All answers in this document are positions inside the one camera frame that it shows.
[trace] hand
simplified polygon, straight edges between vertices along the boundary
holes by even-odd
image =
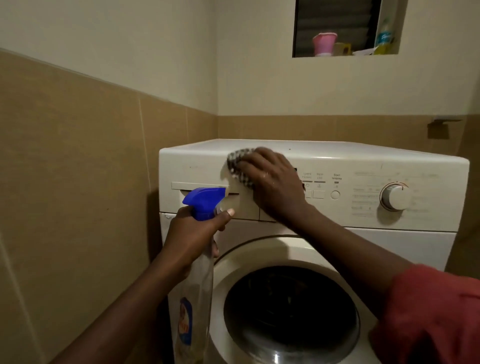
[[[183,279],[187,278],[190,266],[210,244],[213,235],[217,231],[223,231],[235,213],[231,208],[213,219],[197,221],[192,217],[191,210],[189,206],[178,210],[176,217],[170,223],[165,244],[159,255],[165,262],[180,269]],[[217,257],[216,244],[212,249],[212,255]]]
[[[297,171],[280,153],[257,148],[238,164],[254,184],[253,199],[278,222],[293,229],[310,205]]]

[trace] white wall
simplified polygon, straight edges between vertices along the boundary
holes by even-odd
[[[409,0],[400,54],[291,57],[295,0],[217,0],[219,115],[466,114],[480,1]]]
[[[216,113],[213,0],[3,0],[0,48]]]

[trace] clear plastic spray bottle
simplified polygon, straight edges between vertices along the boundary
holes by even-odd
[[[225,188],[197,188],[183,199],[192,206],[192,216],[198,221],[215,217],[216,206],[225,197]],[[209,244],[193,262],[185,280],[180,299],[178,337],[175,345],[176,364],[201,364],[208,344],[210,310],[213,290],[213,256]]]

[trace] red sleeve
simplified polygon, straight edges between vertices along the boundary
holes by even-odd
[[[480,363],[480,281],[411,267],[395,277],[370,342],[384,364]]]

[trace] washing machine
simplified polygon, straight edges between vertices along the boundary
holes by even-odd
[[[468,178],[463,158],[346,142],[216,139],[159,152],[162,237],[185,195],[222,186],[234,219],[215,236],[205,363],[378,363],[376,319],[335,268],[255,204],[232,178],[227,154],[265,146],[284,154],[321,213],[414,263],[445,268]],[[177,338],[181,285],[168,295]]]

